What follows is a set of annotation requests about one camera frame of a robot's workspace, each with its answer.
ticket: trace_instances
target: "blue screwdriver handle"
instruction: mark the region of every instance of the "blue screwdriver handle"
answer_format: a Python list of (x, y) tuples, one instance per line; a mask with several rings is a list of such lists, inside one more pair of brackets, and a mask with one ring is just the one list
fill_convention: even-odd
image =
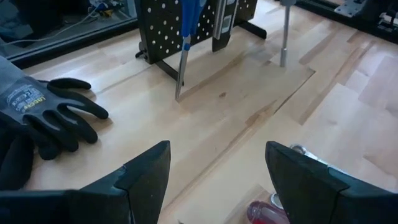
[(181, 0), (182, 4), (182, 37), (196, 34), (200, 14), (206, 0)]

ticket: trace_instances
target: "black rubber-coated glove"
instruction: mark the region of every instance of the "black rubber-coated glove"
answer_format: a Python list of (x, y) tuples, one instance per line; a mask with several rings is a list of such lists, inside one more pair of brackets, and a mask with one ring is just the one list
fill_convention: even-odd
[(74, 134), (88, 143), (98, 140), (94, 129), (67, 106), (100, 119), (108, 118), (108, 112), (85, 96), (62, 89), (90, 89), (89, 83), (72, 78), (41, 83), (1, 57), (0, 80), (0, 120), (12, 130), (30, 136), (42, 159), (54, 159), (60, 147), (76, 151), (78, 141)]
[(0, 124), (0, 190), (18, 190), (29, 180), (34, 143)]

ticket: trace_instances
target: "light wood surface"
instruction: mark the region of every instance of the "light wood surface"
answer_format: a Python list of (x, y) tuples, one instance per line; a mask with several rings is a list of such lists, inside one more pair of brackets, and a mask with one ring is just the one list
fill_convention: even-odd
[[(87, 114), (99, 134), (54, 161), (35, 158), (27, 189), (79, 189), (169, 139), (172, 167), (160, 223), (247, 223), (244, 211), (274, 191), (267, 141), (300, 143), (360, 179), (396, 191), (398, 47), (293, 7), (288, 66), (279, 67), (284, 9), (259, 0), (253, 23), (227, 48), (192, 47), (182, 100), (175, 81), (134, 58), (138, 30), (53, 59), (26, 72), (81, 78), (110, 113)], [(177, 68), (179, 54), (166, 59)]]

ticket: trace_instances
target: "cable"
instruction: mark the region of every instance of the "cable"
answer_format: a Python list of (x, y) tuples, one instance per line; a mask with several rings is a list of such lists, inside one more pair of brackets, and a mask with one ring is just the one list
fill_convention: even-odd
[(95, 9), (91, 13), (89, 13), (84, 19), (82, 19), (80, 22), (77, 22), (76, 24), (61, 30), (60, 32), (56, 33), (55, 35), (53, 35), (51, 37), (46, 37), (46, 38), (43, 38), (43, 39), (36, 39), (36, 40), (16, 40), (16, 41), (12, 41), (12, 42), (9, 42), (9, 43), (6, 43), (6, 44), (2, 44), (2, 45), (0, 45), (0, 47), (4, 47), (4, 46), (7, 46), (7, 45), (11, 45), (11, 44), (23, 43), (23, 42), (40, 42), (40, 41), (43, 41), (43, 40), (52, 39), (52, 38), (60, 35), (61, 33), (67, 31), (68, 29), (71, 29), (72, 27), (75, 27), (75, 26), (78, 26), (78, 25), (84, 23), (88, 18), (90, 18), (96, 12), (96, 10), (99, 8), (100, 5), (101, 4), (98, 4), (95, 7)]

